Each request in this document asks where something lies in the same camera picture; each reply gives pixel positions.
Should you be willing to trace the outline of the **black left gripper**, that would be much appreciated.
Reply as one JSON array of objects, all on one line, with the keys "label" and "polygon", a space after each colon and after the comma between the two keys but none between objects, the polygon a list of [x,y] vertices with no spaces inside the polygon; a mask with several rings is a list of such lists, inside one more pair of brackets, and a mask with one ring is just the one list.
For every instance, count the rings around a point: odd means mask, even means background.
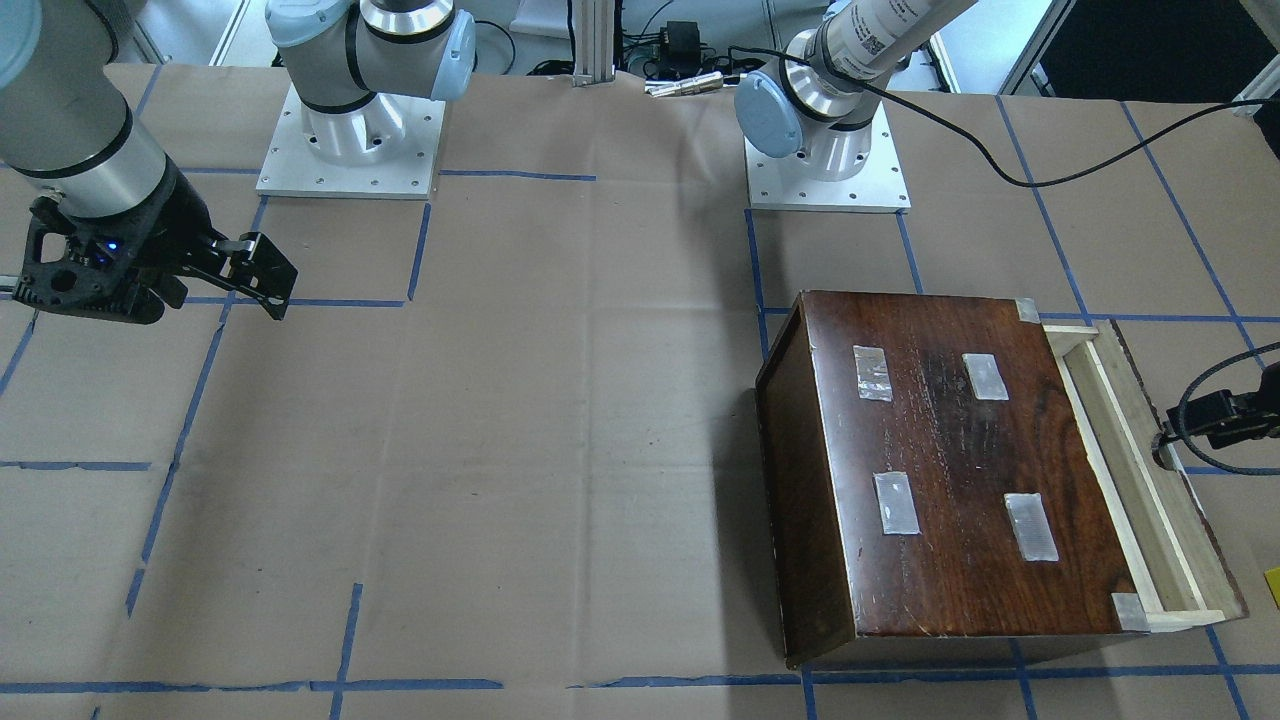
[{"label": "black left gripper", "polygon": [[1162,446],[1187,436],[1204,436],[1211,448],[1226,448],[1245,439],[1279,437],[1279,395],[1258,389],[1234,395],[1219,389],[1166,411]]}]

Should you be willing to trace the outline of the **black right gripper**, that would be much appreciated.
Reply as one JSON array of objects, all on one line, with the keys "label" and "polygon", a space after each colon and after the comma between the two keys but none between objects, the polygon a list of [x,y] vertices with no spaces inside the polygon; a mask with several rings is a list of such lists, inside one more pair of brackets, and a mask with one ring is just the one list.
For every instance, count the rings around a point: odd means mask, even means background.
[{"label": "black right gripper", "polygon": [[145,200],[110,217],[73,217],[49,193],[29,206],[14,299],[44,313],[151,324],[180,307],[198,278],[255,300],[283,320],[297,268],[261,232],[219,237],[174,161]]}]

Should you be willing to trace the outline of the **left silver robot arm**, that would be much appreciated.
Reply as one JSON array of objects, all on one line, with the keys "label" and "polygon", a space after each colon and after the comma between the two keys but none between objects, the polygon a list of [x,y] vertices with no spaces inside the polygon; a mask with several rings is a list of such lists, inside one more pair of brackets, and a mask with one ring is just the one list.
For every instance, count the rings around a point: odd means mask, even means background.
[{"label": "left silver robot arm", "polygon": [[[968,141],[1001,181],[1041,190],[1039,181],[1006,172],[970,131],[887,88],[892,69],[968,8],[966,1],[832,1],[815,28],[796,35],[783,50],[760,49],[763,65],[740,78],[733,102],[745,140],[774,159],[817,155],[820,143],[831,141],[837,156],[849,156],[849,163],[835,173],[842,181],[865,165],[870,151],[861,136],[881,104],[890,101]],[[1181,442],[1204,462],[1212,462],[1211,452],[1197,445],[1197,437],[1212,450],[1276,438],[1276,364],[1262,370],[1256,391],[1201,393],[1201,386],[1212,375],[1276,350],[1274,343],[1265,345],[1201,373],[1167,410],[1155,447]]]}]

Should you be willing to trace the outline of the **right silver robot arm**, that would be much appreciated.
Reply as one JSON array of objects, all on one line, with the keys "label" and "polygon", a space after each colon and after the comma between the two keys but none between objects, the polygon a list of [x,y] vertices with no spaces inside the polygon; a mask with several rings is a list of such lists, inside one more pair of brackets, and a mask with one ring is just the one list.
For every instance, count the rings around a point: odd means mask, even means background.
[{"label": "right silver robot arm", "polygon": [[[13,299],[42,313],[151,324],[186,278],[279,320],[298,275],[262,233],[230,240],[104,74],[132,1],[3,4],[3,160],[38,191]],[[325,161],[370,161],[403,137],[394,95],[454,101],[476,60],[452,1],[270,1],[273,44]]]}]

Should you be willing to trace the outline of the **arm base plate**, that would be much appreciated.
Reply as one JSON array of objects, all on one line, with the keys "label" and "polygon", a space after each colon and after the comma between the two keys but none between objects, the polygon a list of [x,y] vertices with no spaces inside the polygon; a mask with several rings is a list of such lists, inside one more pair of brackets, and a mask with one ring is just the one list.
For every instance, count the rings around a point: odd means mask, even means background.
[{"label": "arm base plate", "polygon": [[744,135],[754,210],[905,213],[913,205],[883,108],[852,131],[772,108]]},{"label": "arm base plate", "polygon": [[433,193],[448,102],[379,94],[344,114],[285,96],[262,160],[262,196],[422,200]]}]

